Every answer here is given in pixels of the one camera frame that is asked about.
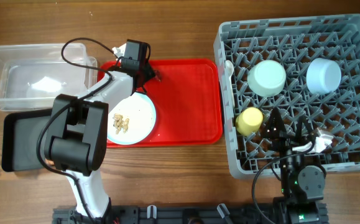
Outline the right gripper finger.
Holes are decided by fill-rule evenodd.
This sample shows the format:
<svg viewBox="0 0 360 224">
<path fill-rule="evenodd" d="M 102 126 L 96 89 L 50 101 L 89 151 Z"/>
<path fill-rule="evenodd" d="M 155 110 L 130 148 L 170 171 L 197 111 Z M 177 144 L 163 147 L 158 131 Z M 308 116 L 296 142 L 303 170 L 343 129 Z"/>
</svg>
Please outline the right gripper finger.
<svg viewBox="0 0 360 224">
<path fill-rule="evenodd" d="M 295 131 L 295 140 L 303 140 L 303 134 L 302 131 L 306 129 L 307 130 L 307 136 L 309 136 L 313 130 L 310 126 L 309 122 L 306 118 L 299 118 L 297 122 L 297 127 Z"/>
<path fill-rule="evenodd" d="M 282 139 L 287 137 L 285 124 L 278 108 L 273 108 L 264 127 L 264 138 Z"/>
</svg>

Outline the yellow cup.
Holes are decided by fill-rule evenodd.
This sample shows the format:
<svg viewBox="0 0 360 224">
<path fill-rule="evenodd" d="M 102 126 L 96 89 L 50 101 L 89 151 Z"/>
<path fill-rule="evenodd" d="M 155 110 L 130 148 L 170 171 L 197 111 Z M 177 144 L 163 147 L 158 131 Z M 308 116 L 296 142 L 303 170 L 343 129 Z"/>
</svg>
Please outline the yellow cup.
<svg viewBox="0 0 360 224">
<path fill-rule="evenodd" d="M 236 131 L 248 136 L 259 130 L 264 119 L 262 112 L 255 108 L 246 108 L 235 120 Z"/>
</svg>

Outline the light blue bowl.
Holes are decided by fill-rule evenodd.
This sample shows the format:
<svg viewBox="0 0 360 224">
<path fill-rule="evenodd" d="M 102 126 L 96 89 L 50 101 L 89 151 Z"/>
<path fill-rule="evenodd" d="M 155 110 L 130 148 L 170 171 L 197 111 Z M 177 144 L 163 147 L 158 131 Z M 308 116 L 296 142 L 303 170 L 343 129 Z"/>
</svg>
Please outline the light blue bowl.
<svg viewBox="0 0 360 224">
<path fill-rule="evenodd" d="M 338 89 L 341 81 L 340 66 L 332 60 L 314 59 L 307 69 L 307 87 L 313 94 L 325 95 Z"/>
</svg>

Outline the green bowl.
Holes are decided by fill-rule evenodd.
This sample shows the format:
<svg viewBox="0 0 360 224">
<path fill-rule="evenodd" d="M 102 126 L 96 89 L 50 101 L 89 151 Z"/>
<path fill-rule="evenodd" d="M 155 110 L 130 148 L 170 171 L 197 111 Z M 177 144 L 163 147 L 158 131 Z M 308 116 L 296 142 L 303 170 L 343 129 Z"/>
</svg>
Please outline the green bowl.
<svg viewBox="0 0 360 224">
<path fill-rule="evenodd" d="M 259 62 L 247 75 L 249 88 L 262 97 L 278 95 L 284 89 L 285 81 L 284 67 L 274 60 Z"/>
</svg>

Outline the white plastic spoon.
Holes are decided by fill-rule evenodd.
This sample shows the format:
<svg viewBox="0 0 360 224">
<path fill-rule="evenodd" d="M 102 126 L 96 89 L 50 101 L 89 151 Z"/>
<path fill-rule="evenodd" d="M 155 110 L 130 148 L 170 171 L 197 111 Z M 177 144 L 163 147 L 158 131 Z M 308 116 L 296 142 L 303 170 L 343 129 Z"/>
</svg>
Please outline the white plastic spoon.
<svg viewBox="0 0 360 224">
<path fill-rule="evenodd" d="M 232 99 L 232 105 L 233 108 L 235 107 L 235 100 L 234 100 L 234 93 L 233 93 L 233 88 L 232 88 L 232 76 L 234 73 L 234 65 L 230 60 L 226 60 L 225 64 L 224 64 L 224 69 L 225 72 L 228 74 L 228 80 L 229 80 L 229 85 L 230 85 L 230 94 L 231 94 L 231 99 Z"/>
</svg>

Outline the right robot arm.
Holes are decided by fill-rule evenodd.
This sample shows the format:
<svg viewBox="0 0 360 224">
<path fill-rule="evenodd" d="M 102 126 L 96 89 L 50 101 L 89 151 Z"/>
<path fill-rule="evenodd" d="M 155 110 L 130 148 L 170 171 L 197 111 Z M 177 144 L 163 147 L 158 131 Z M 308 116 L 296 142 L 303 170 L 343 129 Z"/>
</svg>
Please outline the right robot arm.
<svg viewBox="0 0 360 224">
<path fill-rule="evenodd" d="M 278 108 L 270 112 L 262 136 L 271 142 L 270 149 L 279 157 L 282 197 L 273 201 L 276 223 L 320 223 L 318 201 L 323 199 L 326 172 L 319 165 L 308 165 L 305 154 L 312 152 L 316 134 L 305 118 L 298 120 L 294 135 L 287 132 Z"/>
</svg>

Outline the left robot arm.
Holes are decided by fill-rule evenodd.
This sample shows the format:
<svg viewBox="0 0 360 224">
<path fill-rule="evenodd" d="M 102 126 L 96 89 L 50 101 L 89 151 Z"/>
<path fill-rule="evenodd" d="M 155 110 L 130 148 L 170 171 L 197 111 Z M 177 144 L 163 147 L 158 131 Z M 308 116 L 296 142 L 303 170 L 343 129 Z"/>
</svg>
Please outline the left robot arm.
<svg viewBox="0 0 360 224">
<path fill-rule="evenodd" d="M 99 170 L 106 154 L 108 113 L 155 76 L 148 61 L 120 58 L 89 90 L 55 98 L 36 143 L 36 156 L 45 169 L 70 181 L 77 201 L 71 221 L 113 221 Z"/>
</svg>

